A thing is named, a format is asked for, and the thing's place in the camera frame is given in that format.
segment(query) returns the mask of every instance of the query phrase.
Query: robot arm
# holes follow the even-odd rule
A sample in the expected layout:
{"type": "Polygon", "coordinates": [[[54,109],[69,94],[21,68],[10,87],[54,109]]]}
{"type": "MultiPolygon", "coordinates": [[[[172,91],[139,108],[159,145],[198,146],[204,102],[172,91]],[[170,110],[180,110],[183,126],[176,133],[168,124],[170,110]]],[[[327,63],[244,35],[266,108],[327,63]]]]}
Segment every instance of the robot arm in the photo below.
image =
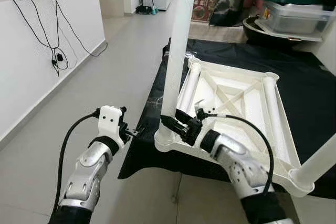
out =
{"type": "Polygon", "coordinates": [[[113,156],[125,143],[136,137],[138,131],[129,131],[123,122],[125,108],[103,106],[99,115],[99,135],[76,161],[58,209],[49,224],[89,223],[100,196],[100,182],[113,156]]]}
{"type": "Polygon", "coordinates": [[[280,207],[272,185],[263,194],[268,173],[244,145],[228,135],[210,130],[203,138],[201,148],[228,173],[249,223],[293,224],[280,207]]]}

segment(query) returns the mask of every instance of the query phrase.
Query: white cylindrical leg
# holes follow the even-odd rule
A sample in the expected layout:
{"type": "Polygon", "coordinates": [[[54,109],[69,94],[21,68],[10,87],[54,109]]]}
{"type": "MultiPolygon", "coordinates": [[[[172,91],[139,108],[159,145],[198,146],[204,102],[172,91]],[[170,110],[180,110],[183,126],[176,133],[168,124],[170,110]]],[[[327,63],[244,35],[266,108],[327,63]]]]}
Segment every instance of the white cylindrical leg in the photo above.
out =
{"type": "Polygon", "coordinates": [[[282,131],[281,119],[279,114],[279,107],[277,103],[277,96],[275,93],[275,80],[272,77],[265,77],[263,79],[264,89],[267,101],[267,108],[272,124],[273,138],[275,142],[275,150],[277,157],[281,160],[290,163],[284,133],[282,131]]]}
{"type": "MultiPolygon", "coordinates": [[[[177,0],[162,101],[162,115],[175,117],[193,5],[194,0],[177,0]]],[[[171,131],[160,124],[156,140],[160,141],[161,144],[171,143],[173,141],[171,131]]]]}
{"type": "Polygon", "coordinates": [[[186,83],[183,96],[181,97],[180,110],[188,113],[190,105],[193,99],[193,94],[196,89],[198,78],[202,70],[202,65],[200,63],[193,63],[190,68],[190,73],[188,76],[188,82],[186,83]]]}
{"type": "Polygon", "coordinates": [[[290,177],[297,186],[306,190],[313,189],[314,182],[335,164],[336,134],[322,145],[299,169],[291,170],[290,177]]]}

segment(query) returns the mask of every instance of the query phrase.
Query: clear storage box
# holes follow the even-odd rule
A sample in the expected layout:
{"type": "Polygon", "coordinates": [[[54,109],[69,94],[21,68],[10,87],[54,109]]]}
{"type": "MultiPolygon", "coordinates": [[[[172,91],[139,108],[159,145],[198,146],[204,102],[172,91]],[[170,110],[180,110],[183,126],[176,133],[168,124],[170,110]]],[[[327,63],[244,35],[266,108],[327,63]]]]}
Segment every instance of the clear storage box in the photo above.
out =
{"type": "Polygon", "coordinates": [[[336,12],[322,9],[322,5],[280,5],[264,1],[258,23],[275,33],[321,37],[336,17],[336,12]]]}

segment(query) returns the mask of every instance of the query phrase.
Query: gray tile floor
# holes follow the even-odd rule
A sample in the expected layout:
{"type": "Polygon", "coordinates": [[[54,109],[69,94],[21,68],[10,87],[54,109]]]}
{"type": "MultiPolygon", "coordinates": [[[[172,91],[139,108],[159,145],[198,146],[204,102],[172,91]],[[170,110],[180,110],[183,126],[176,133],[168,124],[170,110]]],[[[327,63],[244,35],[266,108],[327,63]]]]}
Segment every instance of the gray tile floor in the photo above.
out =
{"type": "MultiPolygon", "coordinates": [[[[171,34],[174,4],[155,16],[104,20],[108,50],[88,61],[0,152],[1,224],[47,222],[59,149],[76,119],[109,104],[127,106],[125,120],[131,127],[137,124],[161,61],[161,49],[171,34]]],[[[66,151],[64,183],[76,158],[96,134],[95,120],[74,131],[66,151]]],[[[173,204],[173,172],[148,168],[117,180],[127,147],[109,166],[91,223],[247,223],[229,183],[183,176],[178,204],[173,204]]]]}

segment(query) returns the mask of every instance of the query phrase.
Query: baseboard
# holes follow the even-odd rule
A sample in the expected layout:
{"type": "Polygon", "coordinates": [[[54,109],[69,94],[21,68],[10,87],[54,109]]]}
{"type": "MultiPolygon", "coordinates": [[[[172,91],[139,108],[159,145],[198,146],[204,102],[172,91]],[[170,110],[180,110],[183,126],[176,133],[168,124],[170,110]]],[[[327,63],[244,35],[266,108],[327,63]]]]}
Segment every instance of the baseboard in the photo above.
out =
{"type": "Polygon", "coordinates": [[[136,10],[132,11],[131,13],[124,13],[124,16],[125,17],[132,17],[135,14],[135,11],[136,10]]]}
{"type": "MultiPolygon", "coordinates": [[[[102,41],[91,53],[95,55],[100,53],[105,48],[106,43],[107,42],[105,40],[102,41]]],[[[93,57],[90,57],[90,55],[87,54],[75,68],[73,68],[62,80],[55,84],[44,97],[36,102],[27,114],[20,118],[17,123],[9,131],[7,131],[3,137],[0,138],[0,151],[16,136],[18,132],[20,132],[28,121],[54,97],[54,95],[71,79],[71,77],[73,77],[92,58],[93,57]]]]}

